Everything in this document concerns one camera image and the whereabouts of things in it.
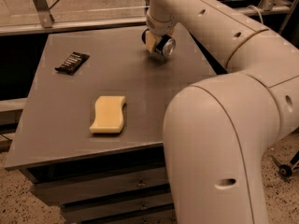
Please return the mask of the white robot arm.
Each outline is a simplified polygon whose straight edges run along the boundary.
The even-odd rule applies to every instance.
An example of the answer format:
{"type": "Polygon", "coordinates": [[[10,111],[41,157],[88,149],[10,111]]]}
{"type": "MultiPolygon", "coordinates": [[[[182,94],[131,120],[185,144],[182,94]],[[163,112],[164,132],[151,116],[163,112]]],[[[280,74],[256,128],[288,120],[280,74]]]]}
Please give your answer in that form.
{"type": "Polygon", "coordinates": [[[153,34],[176,23],[224,69],[180,91],[165,112],[178,224],[268,224],[261,160],[299,127],[299,49],[217,0],[149,0],[153,34]]]}

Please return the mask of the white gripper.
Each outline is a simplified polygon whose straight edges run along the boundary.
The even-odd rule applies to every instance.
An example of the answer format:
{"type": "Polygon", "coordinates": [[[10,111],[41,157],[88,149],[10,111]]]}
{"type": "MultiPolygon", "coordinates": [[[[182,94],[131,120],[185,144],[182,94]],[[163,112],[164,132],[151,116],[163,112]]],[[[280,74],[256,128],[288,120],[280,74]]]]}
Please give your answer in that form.
{"type": "Polygon", "coordinates": [[[177,22],[167,9],[159,4],[150,4],[147,11],[149,31],[146,32],[146,49],[150,53],[156,52],[161,36],[172,35],[177,22]]]}

